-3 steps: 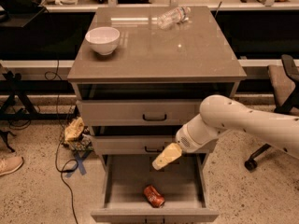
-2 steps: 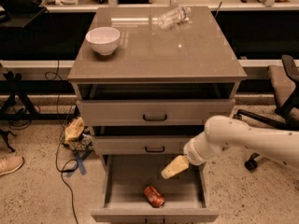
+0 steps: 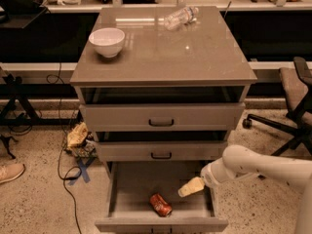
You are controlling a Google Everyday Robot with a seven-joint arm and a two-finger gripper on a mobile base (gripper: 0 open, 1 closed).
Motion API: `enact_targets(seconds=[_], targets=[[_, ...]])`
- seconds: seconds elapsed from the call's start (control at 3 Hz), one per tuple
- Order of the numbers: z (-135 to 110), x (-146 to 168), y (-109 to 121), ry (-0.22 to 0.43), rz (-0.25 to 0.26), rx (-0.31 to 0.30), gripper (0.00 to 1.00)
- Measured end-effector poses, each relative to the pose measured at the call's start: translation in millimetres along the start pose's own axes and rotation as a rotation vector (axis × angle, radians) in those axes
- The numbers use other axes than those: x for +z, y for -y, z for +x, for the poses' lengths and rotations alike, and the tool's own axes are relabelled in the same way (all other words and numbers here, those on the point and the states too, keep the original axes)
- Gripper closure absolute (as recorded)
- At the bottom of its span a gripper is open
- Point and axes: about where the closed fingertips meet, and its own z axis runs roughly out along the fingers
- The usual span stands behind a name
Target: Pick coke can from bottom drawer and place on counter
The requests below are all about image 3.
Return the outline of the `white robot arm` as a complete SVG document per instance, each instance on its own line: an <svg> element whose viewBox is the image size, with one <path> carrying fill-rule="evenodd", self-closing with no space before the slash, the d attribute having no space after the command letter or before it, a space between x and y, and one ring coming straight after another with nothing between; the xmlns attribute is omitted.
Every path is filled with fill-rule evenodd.
<svg viewBox="0 0 312 234"><path fill-rule="evenodd" d="M205 186L216 188L222 183L246 176L265 176L297 189L303 194L294 234L312 234L312 162L289 157L258 154L242 145L227 146L222 156L206 165L178 190L186 197Z"/></svg>

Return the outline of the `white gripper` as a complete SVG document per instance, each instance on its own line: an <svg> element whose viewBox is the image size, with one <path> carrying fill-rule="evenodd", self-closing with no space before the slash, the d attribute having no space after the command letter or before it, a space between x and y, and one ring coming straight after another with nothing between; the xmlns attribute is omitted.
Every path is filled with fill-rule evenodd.
<svg viewBox="0 0 312 234"><path fill-rule="evenodd" d="M209 188L220 186L226 181L233 180L237 173L225 166L222 158L214 160L206 165L200 173L201 177L195 176L178 190L180 197L186 197L204 189L205 185Z"/></svg>

